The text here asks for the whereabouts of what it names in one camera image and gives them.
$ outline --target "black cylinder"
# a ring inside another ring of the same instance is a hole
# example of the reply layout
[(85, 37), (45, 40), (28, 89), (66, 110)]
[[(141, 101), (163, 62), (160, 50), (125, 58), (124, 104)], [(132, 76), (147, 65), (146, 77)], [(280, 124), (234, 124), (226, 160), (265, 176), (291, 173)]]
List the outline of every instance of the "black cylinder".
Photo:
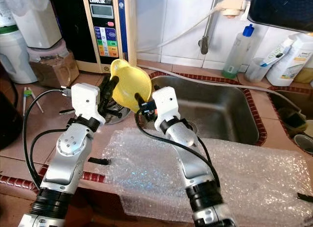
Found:
[(186, 189), (186, 193), (194, 212), (223, 203), (215, 181), (207, 181), (189, 187)]
[(40, 189), (30, 213), (56, 219), (64, 219), (72, 196), (72, 194), (51, 189)]

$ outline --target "tiled countertop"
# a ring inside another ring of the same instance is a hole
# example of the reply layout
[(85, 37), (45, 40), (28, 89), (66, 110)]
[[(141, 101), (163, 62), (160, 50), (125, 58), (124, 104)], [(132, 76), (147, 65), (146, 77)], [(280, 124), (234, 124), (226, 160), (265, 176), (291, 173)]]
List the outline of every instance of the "tiled countertop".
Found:
[[(164, 63), (154, 63), (148, 61), (138, 61), (139, 64), (152, 66), (156, 68), (165, 69), (177, 73), (188, 73), (197, 74), (211, 77), (221, 77), (221, 72), (219, 70), (204, 69), (204, 68), (193, 68), (186, 66), (177, 66)], [(92, 85), (99, 85), (102, 81), (103, 75), (92, 74), (92, 73), (81, 73), (76, 79), (75, 83), (89, 83)], [(268, 88), (271, 84), (267, 80), (263, 80), (261, 83), (252, 84), (244, 79), (244, 75), (241, 73), (238, 78), (235, 79), (243, 85), (253, 85), (263, 88)], [(16, 85), (19, 93), (18, 110), (22, 112), (22, 91), (24, 86), (31, 86), (33, 91), (38, 95), (39, 93), (46, 90), (46, 88), (39, 86), (38, 84), (29, 85)], [(308, 88), (312, 89), (310, 85), (304, 84), (293, 84), (294, 87)], [(11, 90), (10, 84), (5, 78), (0, 78), (0, 90), (4, 92), (10, 100), (13, 100), (13, 92)], [(267, 131), (267, 139), (263, 144), (264, 147), (285, 149), (285, 150), (296, 150), (299, 151), (306, 159), (309, 172), (311, 175), (311, 183), (313, 185), (313, 157), (309, 156), (298, 148), (286, 135), (283, 126), (278, 118), (275, 109), (273, 108), (268, 95), (265, 92), (251, 90), (251, 95), (254, 100), (255, 106), (261, 117), (261, 120)], [(35, 106), (29, 116), (28, 126), (27, 126), (27, 138), (28, 138), (28, 148), (32, 139), (40, 132), (48, 129), (60, 129), (66, 126), (67, 121), (73, 115), (59, 115), (59, 111), (70, 109), (71, 103), (70, 99), (62, 97), (59, 93), (52, 93), (48, 96), (43, 97), (40, 100), (40, 104), (44, 110), (41, 113), (39, 109)], [(109, 143), (109, 140), (115, 130), (122, 130), (125, 127), (134, 127), (134, 114), (131, 113), (125, 120), (120, 123), (113, 125), (105, 125), (98, 129), (95, 133), (92, 152), (90, 157), (101, 158), (102, 152)], [(34, 162), (37, 170), (39, 170), (43, 164), (49, 164), (51, 158), (54, 155), (55, 143), (58, 138), (59, 133), (48, 134), (43, 138), (39, 139), (34, 148)], [(97, 164), (86, 162), (84, 166), (84, 171), (95, 173), (97, 171)], [(24, 162), (24, 153), (22, 147), (22, 135), (13, 142), (10, 146), (5, 149), (0, 150), (0, 176), (13, 177), (18, 179), (25, 179), (30, 181), (31, 177), (28, 173), (26, 164)], [(85, 187), (89, 189), (95, 189), (106, 192), (114, 192), (110, 185), (106, 185), (99, 182), (91, 182), (87, 180), (80, 181), (80, 187)], [(4, 185), (0, 184), (0, 192), (7, 193), (10, 192), (8, 187), (4, 188)], [(23, 192), (22, 189), (16, 189), (16, 192)]]

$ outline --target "black cable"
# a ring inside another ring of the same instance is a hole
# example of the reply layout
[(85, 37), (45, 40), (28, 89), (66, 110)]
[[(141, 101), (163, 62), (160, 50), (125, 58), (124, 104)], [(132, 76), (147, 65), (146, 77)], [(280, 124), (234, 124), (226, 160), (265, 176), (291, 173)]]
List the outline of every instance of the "black cable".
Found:
[(34, 139), (33, 139), (33, 142), (31, 143), (31, 146), (30, 146), (30, 151), (29, 151), (29, 162), (30, 162), (30, 166), (31, 168), (33, 169), (33, 172), (34, 174), (39, 178), (39, 175), (36, 171), (36, 168), (34, 166), (34, 161), (33, 161), (33, 151), (34, 151), (34, 146), (37, 142), (37, 140), (42, 137), (43, 135), (46, 135), (46, 134), (49, 134), (49, 133), (58, 133), (58, 132), (65, 132), (67, 130), (67, 128), (65, 129), (52, 129), (52, 130), (47, 130), (47, 131), (44, 131), (40, 134), (38, 134)]
[(204, 142), (201, 140), (200, 137), (198, 137), (198, 141), (200, 142), (200, 144), (201, 144), (201, 146), (202, 146), (202, 148), (203, 148), (203, 150), (204, 150), (204, 152), (205, 152), (205, 155), (206, 155), (206, 157), (207, 157), (207, 160), (208, 160), (210, 163), (212, 163), (211, 158), (210, 158), (210, 155), (209, 155), (209, 152), (207, 151), (207, 148), (206, 148)]
[(168, 139), (165, 139), (165, 138), (162, 138), (162, 137), (158, 137), (158, 136), (155, 136), (155, 135), (152, 135), (148, 132), (146, 132), (145, 130), (143, 130), (143, 128), (140, 126), (139, 124), (139, 113), (141, 113), (141, 110), (137, 111), (137, 113), (135, 114), (135, 121), (136, 121), (136, 125), (138, 127), (138, 129), (143, 133), (145, 134), (146, 136), (152, 138), (152, 139), (156, 139), (156, 140), (159, 140), (159, 141), (163, 141), (163, 142), (166, 142), (166, 143), (169, 143), (169, 144), (172, 144), (172, 145), (175, 145), (175, 146), (178, 146), (186, 151), (188, 151), (189, 153), (193, 154), (194, 156), (198, 157), (199, 159), (201, 159), (203, 162), (205, 162), (206, 165), (209, 166), (209, 168), (211, 169), (212, 171), (212, 174), (214, 176), (214, 179), (216, 181), (216, 185), (217, 187), (221, 187), (221, 184), (220, 184), (220, 179), (219, 179), (219, 176), (215, 170), (215, 168), (213, 167), (212, 163), (210, 163), (208, 160), (205, 159), (205, 157), (203, 157), (201, 154), (197, 153), (196, 151), (190, 149), (189, 147), (187, 146), (184, 146), (182, 144), (179, 144), (175, 141), (172, 141), (172, 140), (168, 140)]
[(11, 83), (11, 86), (12, 86), (12, 89), (13, 89), (13, 92), (14, 92), (14, 103), (13, 103), (13, 106), (16, 108), (18, 106), (19, 93), (16, 90), (15, 84), (13, 83), (12, 80), (10, 80), (10, 83)]
[(26, 161), (26, 165), (28, 168), (28, 171), (34, 181), (35, 186), (37, 187), (37, 189), (40, 189), (40, 178), (39, 176), (36, 176), (36, 174), (33, 172), (33, 169), (30, 165), (29, 162), (29, 157), (28, 157), (28, 151), (27, 151), (27, 140), (26, 140), (26, 128), (27, 128), (27, 119), (29, 116), (29, 113), (31, 111), (31, 109), (33, 108), (33, 106), (36, 104), (36, 102), (43, 97), (44, 95), (50, 93), (50, 92), (54, 92), (54, 91), (58, 91), (58, 92), (62, 92), (61, 89), (51, 89), (51, 90), (47, 90), (42, 92), (41, 94), (39, 94), (33, 101), (32, 103), (30, 103), (26, 113), (25, 113), (25, 117), (24, 117), (24, 122), (23, 122), (23, 130), (22, 130), (22, 139), (23, 139), (23, 147), (24, 147), (24, 156), (25, 156), (25, 161)]

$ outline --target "white hose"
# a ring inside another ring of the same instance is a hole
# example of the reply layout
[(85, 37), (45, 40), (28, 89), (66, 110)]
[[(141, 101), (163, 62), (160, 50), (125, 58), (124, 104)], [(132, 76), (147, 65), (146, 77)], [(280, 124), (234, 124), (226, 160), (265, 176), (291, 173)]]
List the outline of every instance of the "white hose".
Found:
[(197, 23), (195, 23), (192, 27), (188, 28), (187, 30), (181, 32), (179, 35), (176, 35), (174, 36), (173, 38), (167, 40), (167, 41), (164, 41), (162, 43), (160, 43), (159, 45), (157, 46), (154, 46), (154, 47), (145, 47), (145, 48), (142, 48), (142, 49), (139, 49), (137, 50), (137, 52), (145, 52), (145, 51), (149, 51), (151, 49), (155, 49), (155, 48), (158, 48), (158, 47), (163, 47), (167, 44), (169, 44), (170, 42), (178, 39), (179, 37), (183, 36), (184, 34), (186, 34), (187, 32), (189, 32), (190, 30), (192, 30), (193, 28), (195, 28), (197, 25), (199, 25), (203, 20), (205, 20), (207, 17), (209, 17), (211, 14), (213, 14), (214, 12), (216, 12), (218, 9), (217, 7), (213, 8), (208, 14), (205, 15), (204, 18), (200, 19)]
[(182, 75), (179, 75), (179, 74), (175, 74), (175, 73), (173, 73), (173, 72), (166, 71), (166, 70), (159, 69), (159, 68), (154, 68), (154, 67), (145, 66), (145, 65), (137, 65), (137, 66), (140, 67), (140, 68), (144, 68), (144, 69), (150, 69), (150, 70), (160, 71), (160, 72), (169, 74), (169, 75), (171, 75), (171, 76), (175, 76), (175, 77), (177, 77), (177, 78), (181, 78), (181, 79), (188, 80), (188, 81), (191, 81), (191, 82), (194, 82), (194, 83), (198, 83), (198, 84), (205, 84), (205, 85), (212, 85), (212, 86), (223, 86), (223, 87), (231, 87), (231, 88), (239, 88), (239, 89), (252, 89), (252, 90), (257, 90), (257, 91), (265, 91), (265, 92), (272, 93), (272, 94), (275, 94), (275, 95), (277, 95), (277, 96), (283, 98), (283, 99), (286, 100), (289, 104), (291, 104), (293, 107), (295, 107), (295, 108), (298, 110), (299, 113), (301, 112), (301, 109), (300, 109), (299, 107), (297, 107), (297, 106), (296, 106), (292, 101), (290, 101), (288, 98), (286, 98), (285, 96), (283, 96), (282, 94), (280, 94), (280, 93), (278, 93), (278, 92), (275, 92), (275, 91), (272, 91), (272, 90), (269, 90), (269, 89), (264, 89), (264, 88), (260, 88), (260, 87), (254, 87), (254, 86), (245, 86), (245, 85), (235, 85), (235, 84), (223, 84), (223, 83), (206, 82), (206, 81), (203, 81), (203, 80), (191, 79), (191, 78), (188, 78), (188, 77), (185, 77), (185, 76), (182, 76)]

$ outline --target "stainless steel sink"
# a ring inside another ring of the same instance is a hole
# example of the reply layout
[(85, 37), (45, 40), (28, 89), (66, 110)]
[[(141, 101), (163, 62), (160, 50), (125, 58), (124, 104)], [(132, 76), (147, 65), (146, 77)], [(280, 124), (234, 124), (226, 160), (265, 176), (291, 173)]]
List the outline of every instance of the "stainless steel sink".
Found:
[[(313, 95), (300, 92), (277, 90), (276, 92), (282, 94), (295, 105), (301, 109), (301, 113), (304, 114), (307, 119), (313, 119)], [(270, 94), (270, 97), (277, 110), (280, 108), (293, 108), (291, 104), (282, 99), (279, 96)]]
[[(197, 84), (171, 76), (152, 79), (152, 86), (175, 89), (181, 118), (202, 138), (255, 144), (259, 133), (245, 94), (236, 88)], [(145, 125), (153, 129), (153, 123)]]

